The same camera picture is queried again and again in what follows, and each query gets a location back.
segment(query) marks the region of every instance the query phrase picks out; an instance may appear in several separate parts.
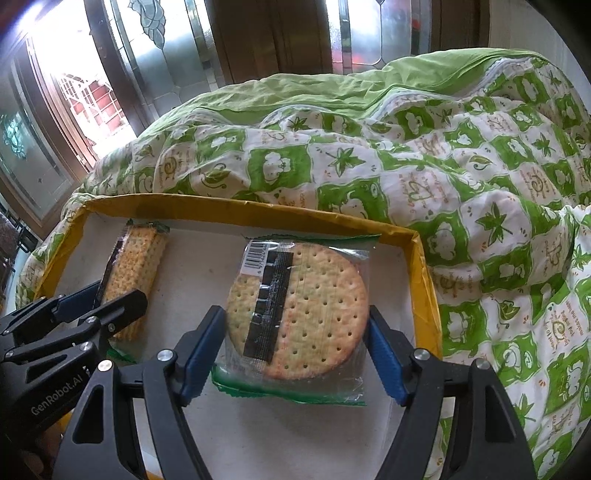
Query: round cracker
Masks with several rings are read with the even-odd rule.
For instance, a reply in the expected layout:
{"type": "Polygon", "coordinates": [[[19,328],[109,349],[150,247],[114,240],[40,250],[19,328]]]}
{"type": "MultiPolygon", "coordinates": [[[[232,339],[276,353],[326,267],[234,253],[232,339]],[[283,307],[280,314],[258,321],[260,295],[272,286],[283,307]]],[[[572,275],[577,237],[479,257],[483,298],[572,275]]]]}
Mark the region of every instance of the round cracker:
{"type": "MultiPolygon", "coordinates": [[[[363,338],[369,297],[355,266],[338,252],[297,243],[285,306],[270,364],[262,373],[277,379],[310,378],[326,373],[351,355],[363,338]]],[[[242,354],[261,279],[241,274],[226,308],[228,334],[242,354]]]]}

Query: metal screw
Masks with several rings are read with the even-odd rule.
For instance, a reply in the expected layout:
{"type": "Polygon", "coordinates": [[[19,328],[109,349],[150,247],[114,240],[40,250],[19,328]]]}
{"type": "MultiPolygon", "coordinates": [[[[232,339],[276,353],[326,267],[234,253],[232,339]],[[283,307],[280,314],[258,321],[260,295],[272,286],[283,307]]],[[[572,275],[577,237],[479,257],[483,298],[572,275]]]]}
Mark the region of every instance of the metal screw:
{"type": "Polygon", "coordinates": [[[477,358],[475,362],[476,368],[479,368],[480,370],[488,370],[491,367],[491,363],[483,358],[477,358]]]}
{"type": "Polygon", "coordinates": [[[156,355],[156,358],[158,360],[160,360],[161,362],[167,362],[168,360],[170,360],[174,355],[174,352],[172,350],[160,350],[158,352],[158,355],[156,355]]]}
{"type": "Polygon", "coordinates": [[[413,357],[417,360],[428,360],[431,357],[429,350],[425,350],[424,348],[417,348],[414,353],[413,357]]]}
{"type": "Polygon", "coordinates": [[[101,363],[99,363],[98,368],[100,372],[106,372],[107,370],[110,370],[112,366],[113,362],[111,360],[103,360],[101,363]]]}

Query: green leaf pattern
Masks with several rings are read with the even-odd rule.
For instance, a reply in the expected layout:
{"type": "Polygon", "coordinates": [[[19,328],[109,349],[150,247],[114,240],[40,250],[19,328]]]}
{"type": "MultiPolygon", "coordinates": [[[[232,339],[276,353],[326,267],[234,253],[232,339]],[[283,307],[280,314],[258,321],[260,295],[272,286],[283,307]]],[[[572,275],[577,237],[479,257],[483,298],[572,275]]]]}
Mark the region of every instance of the green leaf pattern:
{"type": "Polygon", "coordinates": [[[491,211],[476,221],[476,223],[484,227],[484,230],[491,232],[488,237],[488,246],[491,246],[497,240],[502,242],[505,238],[505,233],[513,235],[511,230],[503,226],[506,217],[506,214],[501,215],[499,207],[497,207],[495,202],[492,202],[491,211]]]}
{"type": "Polygon", "coordinates": [[[308,126],[306,125],[306,119],[300,118],[299,116],[295,117],[293,120],[289,120],[289,129],[297,132],[298,130],[308,130],[308,126]]]}
{"type": "Polygon", "coordinates": [[[581,244],[578,244],[573,250],[573,256],[570,264],[570,268],[573,270],[583,271],[585,265],[591,261],[591,252],[583,253],[581,244]]]}
{"type": "Polygon", "coordinates": [[[327,155],[335,159],[334,162],[329,163],[329,167],[334,167],[339,177],[347,168],[354,168],[357,165],[365,163],[365,160],[361,160],[359,157],[353,155],[353,147],[347,148],[346,150],[342,148],[338,149],[336,156],[330,153],[327,153],[327,155]]]}
{"type": "Polygon", "coordinates": [[[527,414],[530,412],[532,407],[534,406],[533,403],[528,403],[527,396],[523,393],[521,394],[521,398],[519,399],[518,404],[514,404],[513,408],[517,413],[517,418],[519,419],[519,423],[521,428],[525,427],[526,421],[535,421],[535,418],[528,417],[527,414]]]}
{"type": "Polygon", "coordinates": [[[542,155],[545,157],[549,157],[553,151],[555,151],[550,146],[550,139],[546,138],[544,134],[540,134],[540,138],[532,143],[532,145],[542,152],[542,155]]]}

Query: blue gripper pad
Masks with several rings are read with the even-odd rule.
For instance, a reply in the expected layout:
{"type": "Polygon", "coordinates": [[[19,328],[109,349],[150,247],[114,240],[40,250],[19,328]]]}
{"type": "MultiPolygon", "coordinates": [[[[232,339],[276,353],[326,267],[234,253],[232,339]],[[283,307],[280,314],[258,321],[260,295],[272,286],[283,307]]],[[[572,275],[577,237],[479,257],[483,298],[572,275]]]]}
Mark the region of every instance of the blue gripper pad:
{"type": "Polygon", "coordinates": [[[187,361],[185,381],[180,392],[183,405],[188,405],[192,398],[201,395],[217,352],[222,346],[226,335],[226,313],[220,307],[218,309],[187,361]]]}
{"type": "Polygon", "coordinates": [[[71,322],[92,310],[92,303],[99,289],[100,281],[96,281],[77,292],[62,298],[55,308],[53,315],[57,323],[71,322]]]}
{"type": "Polygon", "coordinates": [[[376,321],[370,317],[365,345],[373,360],[384,390],[398,405],[405,406],[408,391],[402,381],[402,367],[376,321]]]}

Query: packaged cracker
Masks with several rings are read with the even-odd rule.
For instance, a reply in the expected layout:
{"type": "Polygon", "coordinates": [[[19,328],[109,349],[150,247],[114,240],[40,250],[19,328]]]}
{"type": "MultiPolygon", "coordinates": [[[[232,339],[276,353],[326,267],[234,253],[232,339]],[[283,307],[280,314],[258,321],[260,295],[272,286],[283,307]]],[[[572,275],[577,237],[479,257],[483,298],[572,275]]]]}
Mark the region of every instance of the packaged cracker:
{"type": "Polygon", "coordinates": [[[362,404],[368,259],[375,236],[248,243],[228,295],[222,391],[362,404]]]}
{"type": "MultiPolygon", "coordinates": [[[[148,297],[168,239],[169,228],[158,222],[134,225],[130,220],[121,232],[105,268],[95,298],[95,308],[133,289],[148,297]]],[[[144,318],[115,335],[117,340],[134,340],[144,318]]]]}

